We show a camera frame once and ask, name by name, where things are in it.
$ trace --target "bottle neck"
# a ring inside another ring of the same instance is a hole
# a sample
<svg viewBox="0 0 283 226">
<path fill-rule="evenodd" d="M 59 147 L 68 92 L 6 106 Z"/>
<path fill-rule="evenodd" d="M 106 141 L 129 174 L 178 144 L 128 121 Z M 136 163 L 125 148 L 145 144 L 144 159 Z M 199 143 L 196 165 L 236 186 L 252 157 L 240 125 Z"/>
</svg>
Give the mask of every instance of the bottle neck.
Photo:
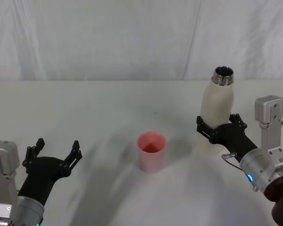
<svg viewBox="0 0 283 226">
<path fill-rule="evenodd" d="M 212 81 L 218 86 L 229 86 L 233 83 L 233 70 L 229 67 L 220 66 L 215 69 Z"/>
</svg>

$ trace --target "blue led light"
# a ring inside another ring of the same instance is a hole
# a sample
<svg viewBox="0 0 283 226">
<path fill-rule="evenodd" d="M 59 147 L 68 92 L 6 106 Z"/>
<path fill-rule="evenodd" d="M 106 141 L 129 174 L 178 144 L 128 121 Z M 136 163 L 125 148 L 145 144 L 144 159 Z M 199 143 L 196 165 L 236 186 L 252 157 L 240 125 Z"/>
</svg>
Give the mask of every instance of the blue led light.
<svg viewBox="0 0 283 226">
<path fill-rule="evenodd" d="M 248 177 L 248 179 L 250 180 L 250 182 L 253 182 L 253 181 L 254 181 L 253 177 L 252 177 L 250 174 L 248 174 L 247 177 Z"/>
</svg>

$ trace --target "plastic cup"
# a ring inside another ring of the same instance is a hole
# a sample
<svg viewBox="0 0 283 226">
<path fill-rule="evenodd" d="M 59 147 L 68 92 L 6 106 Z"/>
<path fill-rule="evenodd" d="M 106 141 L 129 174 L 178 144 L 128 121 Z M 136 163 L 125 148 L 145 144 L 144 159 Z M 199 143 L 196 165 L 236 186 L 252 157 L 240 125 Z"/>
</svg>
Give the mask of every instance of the plastic cup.
<svg viewBox="0 0 283 226">
<path fill-rule="evenodd" d="M 141 169 L 146 173 L 157 173 L 164 165 L 166 138 L 157 132 L 146 132 L 137 139 Z"/>
</svg>

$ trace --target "white table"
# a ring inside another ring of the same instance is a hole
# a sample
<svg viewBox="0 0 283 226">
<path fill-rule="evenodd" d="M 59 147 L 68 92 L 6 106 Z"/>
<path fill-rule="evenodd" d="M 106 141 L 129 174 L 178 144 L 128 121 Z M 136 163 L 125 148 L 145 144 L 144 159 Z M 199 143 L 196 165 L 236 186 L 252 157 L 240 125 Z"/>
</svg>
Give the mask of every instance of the white table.
<svg viewBox="0 0 283 226">
<path fill-rule="evenodd" d="M 26 147 L 45 140 L 40 156 L 64 159 L 74 140 L 83 158 L 53 187 L 43 226 L 273 226 L 273 203 L 219 155 L 192 148 L 207 81 L 0 82 L 0 140 Z M 236 81 L 233 113 L 254 120 L 257 97 L 283 97 L 283 81 Z M 156 130 L 168 139 L 166 167 L 139 170 L 135 141 Z M 17 187 L 26 177 L 17 170 Z"/>
</svg>

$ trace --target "white fabric backdrop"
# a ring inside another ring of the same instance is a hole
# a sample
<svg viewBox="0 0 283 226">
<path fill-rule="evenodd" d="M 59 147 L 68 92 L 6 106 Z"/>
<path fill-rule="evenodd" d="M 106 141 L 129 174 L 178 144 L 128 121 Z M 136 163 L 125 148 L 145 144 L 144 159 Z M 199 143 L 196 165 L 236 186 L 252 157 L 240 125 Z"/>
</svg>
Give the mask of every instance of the white fabric backdrop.
<svg viewBox="0 0 283 226">
<path fill-rule="evenodd" d="M 283 79 L 283 0 L 0 0 L 0 80 Z"/>
</svg>

